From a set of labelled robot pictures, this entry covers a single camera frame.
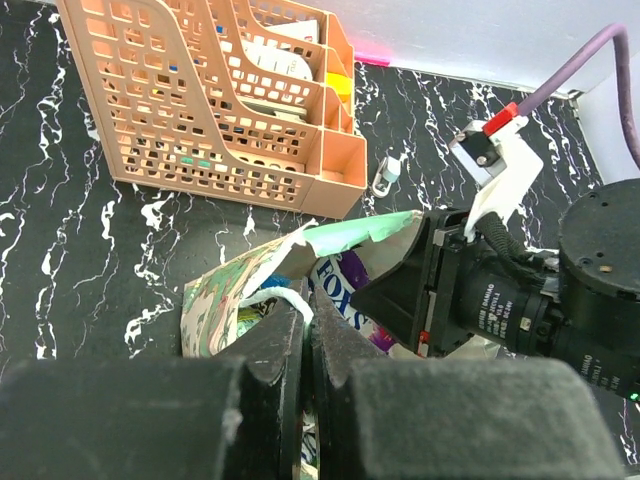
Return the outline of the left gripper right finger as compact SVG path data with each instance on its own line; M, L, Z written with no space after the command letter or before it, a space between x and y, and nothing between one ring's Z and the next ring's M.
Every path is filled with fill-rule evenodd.
M556 360L393 359L310 305L323 479L621 479L586 384Z

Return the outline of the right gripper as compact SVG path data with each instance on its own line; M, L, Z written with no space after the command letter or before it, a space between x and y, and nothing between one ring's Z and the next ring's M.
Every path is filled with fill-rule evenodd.
M384 239L364 241L357 253L370 281L350 305L416 354L433 216L409 212ZM519 243L500 217L489 213L468 242L456 227L445 233L439 255L434 308L422 339L429 357L446 357L479 337L526 356L550 357L560 327L559 257Z

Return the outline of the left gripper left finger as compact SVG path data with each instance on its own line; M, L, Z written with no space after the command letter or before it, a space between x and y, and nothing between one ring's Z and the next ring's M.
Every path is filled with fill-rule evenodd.
M1 475L296 479L304 333L279 300L210 358L20 363L1 384Z

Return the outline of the purple Fox's candy bag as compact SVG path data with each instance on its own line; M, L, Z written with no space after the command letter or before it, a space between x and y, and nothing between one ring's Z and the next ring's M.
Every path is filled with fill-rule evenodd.
M383 353L389 354L396 342L370 317L351 305L353 294L369 283L368 272L353 250L322 257L311 269L310 280L321 287L342 318Z

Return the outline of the green patterned paper bag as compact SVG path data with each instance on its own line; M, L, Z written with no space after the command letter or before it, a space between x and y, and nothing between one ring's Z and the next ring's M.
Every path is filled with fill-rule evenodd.
M322 257L349 250L357 253L364 241L386 238L401 228L409 212L420 211L396 212L326 225L310 221L294 232L189 282L184 291L180 321L183 355L187 359L215 356L270 315L277 301L287 301L302 313L305 321L301 370L302 427L303 413L311 409L315 414L316 432L311 358L314 313L310 299L316 289L322 288L312 285L311 269ZM364 264L361 255L357 255ZM420 358L397 342L385 355L393 359L438 359Z

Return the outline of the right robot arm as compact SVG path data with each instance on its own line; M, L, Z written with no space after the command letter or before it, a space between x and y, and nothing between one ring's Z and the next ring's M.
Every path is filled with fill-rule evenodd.
M638 197L634 179L580 197L553 251L528 250L493 213L465 237L468 211L431 212L404 258L350 303L414 353L444 357L479 336L637 401Z

